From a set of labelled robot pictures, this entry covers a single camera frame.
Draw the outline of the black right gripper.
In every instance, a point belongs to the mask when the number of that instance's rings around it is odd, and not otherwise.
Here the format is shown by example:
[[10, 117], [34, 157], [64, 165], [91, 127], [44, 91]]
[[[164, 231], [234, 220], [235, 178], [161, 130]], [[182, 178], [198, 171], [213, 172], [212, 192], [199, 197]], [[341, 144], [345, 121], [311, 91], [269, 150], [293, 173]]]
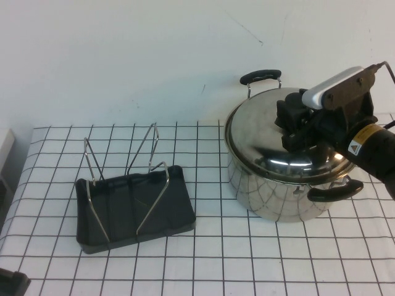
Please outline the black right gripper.
[[[314, 110], [314, 128], [341, 154], [364, 154], [365, 146], [379, 133], [373, 116], [369, 91], [292, 92], [276, 102], [275, 124], [284, 130], [299, 130]], [[312, 145], [308, 133], [284, 134], [282, 145], [288, 152], [304, 150]]]

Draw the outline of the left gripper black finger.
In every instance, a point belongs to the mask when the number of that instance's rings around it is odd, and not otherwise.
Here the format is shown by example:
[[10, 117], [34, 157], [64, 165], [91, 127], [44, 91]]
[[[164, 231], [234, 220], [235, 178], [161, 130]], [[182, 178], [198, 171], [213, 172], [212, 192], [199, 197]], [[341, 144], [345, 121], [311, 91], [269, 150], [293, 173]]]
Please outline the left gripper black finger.
[[1, 268], [1, 296], [24, 296], [30, 283], [31, 279], [26, 274]]

